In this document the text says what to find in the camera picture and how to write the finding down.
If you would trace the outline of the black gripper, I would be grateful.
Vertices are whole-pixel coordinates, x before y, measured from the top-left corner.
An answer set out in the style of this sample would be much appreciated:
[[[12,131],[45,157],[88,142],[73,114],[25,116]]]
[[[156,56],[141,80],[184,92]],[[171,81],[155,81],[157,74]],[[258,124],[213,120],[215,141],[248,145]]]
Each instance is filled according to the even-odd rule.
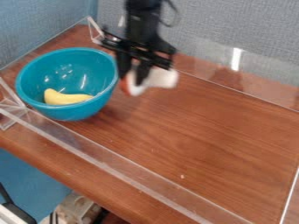
[[[163,3],[169,0],[125,0],[124,34],[115,34],[123,39],[123,51],[116,52],[119,78],[127,76],[132,59],[139,60],[135,70],[135,84],[140,86],[152,67],[169,69],[176,53],[175,47],[159,35]]]

